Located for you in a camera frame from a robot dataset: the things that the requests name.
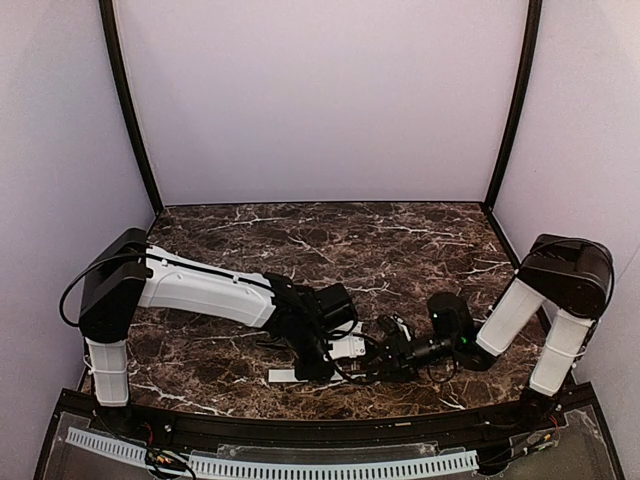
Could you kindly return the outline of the white remote control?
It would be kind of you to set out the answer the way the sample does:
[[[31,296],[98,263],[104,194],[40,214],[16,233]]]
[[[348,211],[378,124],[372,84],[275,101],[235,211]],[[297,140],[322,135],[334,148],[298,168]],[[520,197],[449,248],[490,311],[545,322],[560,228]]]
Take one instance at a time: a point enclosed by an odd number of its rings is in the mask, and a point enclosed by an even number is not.
[[[268,371],[267,381],[269,384],[299,384],[299,383],[317,383],[330,384],[345,382],[339,374],[335,373],[330,379],[308,380],[298,379],[293,369],[270,369]]]

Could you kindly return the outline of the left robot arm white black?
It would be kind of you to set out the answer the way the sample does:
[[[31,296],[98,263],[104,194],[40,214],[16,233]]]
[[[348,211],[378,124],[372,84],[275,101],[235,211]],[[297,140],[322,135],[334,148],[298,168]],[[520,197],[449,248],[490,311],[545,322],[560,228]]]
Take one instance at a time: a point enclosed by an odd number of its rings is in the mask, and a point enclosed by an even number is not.
[[[130,401],[126,340],[138,308],[167,308],[260,329],[294,352],[296,381],[325,381],[334,360],[364,355],[358,316],[345,287],[320,290],[273,273],[244,273],[195,262],[150,245],[130,228],[71,282],[80,313],[67,325],[85,339],[94,395],[102,407]]]

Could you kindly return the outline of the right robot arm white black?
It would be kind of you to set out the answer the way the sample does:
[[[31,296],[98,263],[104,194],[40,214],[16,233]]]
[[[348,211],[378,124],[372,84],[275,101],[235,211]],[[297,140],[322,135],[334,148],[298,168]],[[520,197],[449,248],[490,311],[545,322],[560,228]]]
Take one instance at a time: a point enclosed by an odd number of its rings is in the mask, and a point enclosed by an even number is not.
[[[565,379],[585,353],[614,288],[614,260],[606,246],[541,234],[482,325],[475,325],[466,301],[451,292],[438,292],[427,302],[433,337],[414,337],[397,316],[381,318],[389,331],[375,370],[385,381],[408,381],[420,369],[450,358],[467,370],[487,371],[550,303],[555,317],[518,401],[519,422],[539,421],[557,406]]]

